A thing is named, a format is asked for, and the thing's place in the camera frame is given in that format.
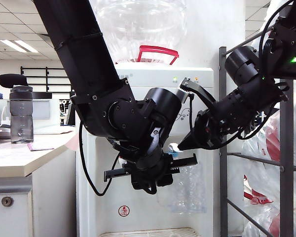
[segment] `desk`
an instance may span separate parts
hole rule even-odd
[[[54,149],[33,152],[0,140],[0,237],[76,236],[74,135],[35,135]]]

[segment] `sticker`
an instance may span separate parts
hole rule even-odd
[[[118,209],[118,213],[120,216],[122,217],[125,217],[125,216],[128,216],[129,215],[129,207],[128,206],[121,206],[119,209]]]

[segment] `metal shelf frame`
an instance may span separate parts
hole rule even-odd
[[[226,57],[235,49],[244,46],[248,42],[256,39],[261,34],[257,34],[245,42],[239,44],[233,49],[227,51],[226,47],[219,48],[219,99],[226,96],[226,70],[224,64]],[[228,153],[227,147],[220,148],[220,188],[221,188],[221,237],[228,237],[228,205],[236,209],[240,214],[253,223],[266,236],[274,237],[261,224],[257,223],[252,217],[245,213],[241,208],[228,199],[227,189],[227,160],[228,156],[237,156],[244,159],[254,160],[279,167],[280,172],[280,235],[281,237],[294,236],[294,82],[293,80],[285,81],[291,88],[286,92],[288,97],[287,102],[280,104],[280,144],[281,154],[280,161],[265,160],[250,156],[245,156],[240,153]]]
[[[48,82],[48,79],[51,79],[51,78],[64,78],[64,79],[67,79],[68,77],[67,76],[50,76],[49,73],[50,71],[54,71],[54,70],[65,70],[63,68],[49,68],[49,67],[45,67],[45,68],[29,68],[29,67],[23,67],[21,66],[20,68],[21,70],[21,74],[24,75],[24,70],[45,70],[45,75],[44,76],[26,76],[27,78],[45,78],[45,83],[29,83],[29,85],[33,85],[33,86],[37,86],[37,85],[44,85],[46,87],[46,92],[52,92],[52,93],[55,93],[55,94],[69,94],[72,90],[73,90],[73,87],[71,84],[69,83],[49,83]],[[49,86],[53,86],[53,85],[58,85],[58,86],[70,86],[71,88],[71,91],[49,91]]]

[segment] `gray bottle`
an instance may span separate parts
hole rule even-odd
[[[10,93],[11,143],[32,142],[33,135],[33,88],[15,86]]]

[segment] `indicator light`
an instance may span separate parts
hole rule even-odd
[[[291,59],[291,63],[296,63],[296,57]]]

